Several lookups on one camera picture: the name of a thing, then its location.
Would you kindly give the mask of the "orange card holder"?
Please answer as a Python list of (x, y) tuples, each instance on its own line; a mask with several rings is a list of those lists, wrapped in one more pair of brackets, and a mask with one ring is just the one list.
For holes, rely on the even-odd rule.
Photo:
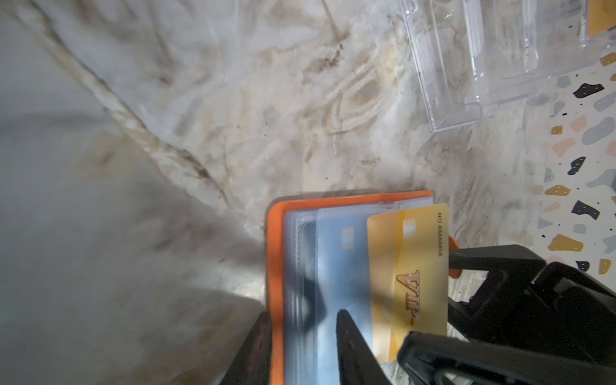
[(271, 381), (317, 384), (316, 221), (320, 210), (368, 206), (374, 215), (437, 205), (429, 191), (281, 201), (269, 210), (266, 233), (269, 312), (274, 323)]

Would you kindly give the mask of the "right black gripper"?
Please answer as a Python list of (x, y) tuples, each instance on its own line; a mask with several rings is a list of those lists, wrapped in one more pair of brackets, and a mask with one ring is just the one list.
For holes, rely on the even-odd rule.
[(449, 266), (487, 273), (468, 302), (449, 299), (449, 323), (497, 345), (412, 332), (397, 362), (415, 384), (615, 383), (613, 291), (522, 245), (451, 250)]

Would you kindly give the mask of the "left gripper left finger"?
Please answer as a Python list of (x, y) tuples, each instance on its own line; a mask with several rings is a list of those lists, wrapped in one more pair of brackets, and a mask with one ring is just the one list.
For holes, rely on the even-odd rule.
[(272, 357), (272, 320), (262, 312), (250, 329), (220, 385), (268, 385)]

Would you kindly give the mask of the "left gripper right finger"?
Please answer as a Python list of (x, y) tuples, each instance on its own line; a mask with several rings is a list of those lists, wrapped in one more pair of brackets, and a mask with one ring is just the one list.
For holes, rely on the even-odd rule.
[(341, 385), (391, 384), (346, 310), (337, 314), (336, 342)]

